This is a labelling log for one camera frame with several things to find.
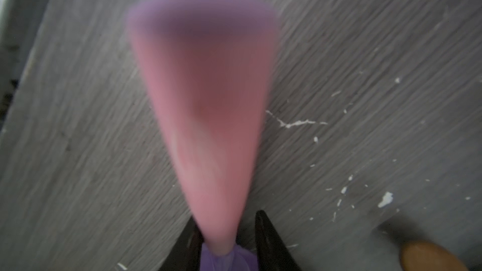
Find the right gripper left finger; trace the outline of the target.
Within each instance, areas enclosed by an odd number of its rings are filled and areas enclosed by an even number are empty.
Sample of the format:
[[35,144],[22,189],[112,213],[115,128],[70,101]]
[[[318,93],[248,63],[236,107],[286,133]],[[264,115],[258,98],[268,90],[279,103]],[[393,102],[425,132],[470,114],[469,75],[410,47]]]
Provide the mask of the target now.
[[187,221],[159,271],[199,271],[203,235],[193,217]]

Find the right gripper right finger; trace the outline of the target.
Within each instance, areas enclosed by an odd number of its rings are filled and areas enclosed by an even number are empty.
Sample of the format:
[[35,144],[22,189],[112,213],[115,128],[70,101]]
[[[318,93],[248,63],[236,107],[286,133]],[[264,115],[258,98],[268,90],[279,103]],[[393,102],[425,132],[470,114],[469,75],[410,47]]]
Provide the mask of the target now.
[[264,210],[256,212],[255,238],[261,271],[301,271]]

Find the yellow toy scoop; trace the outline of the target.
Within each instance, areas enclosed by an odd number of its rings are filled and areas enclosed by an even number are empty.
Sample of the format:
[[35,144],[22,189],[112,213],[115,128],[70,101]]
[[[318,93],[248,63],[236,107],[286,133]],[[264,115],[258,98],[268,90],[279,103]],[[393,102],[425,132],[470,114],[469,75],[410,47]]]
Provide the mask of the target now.
[[447,249],[423,240],[403,244],[399,252],[399,261],[403,270],[468,270],[467,266]]

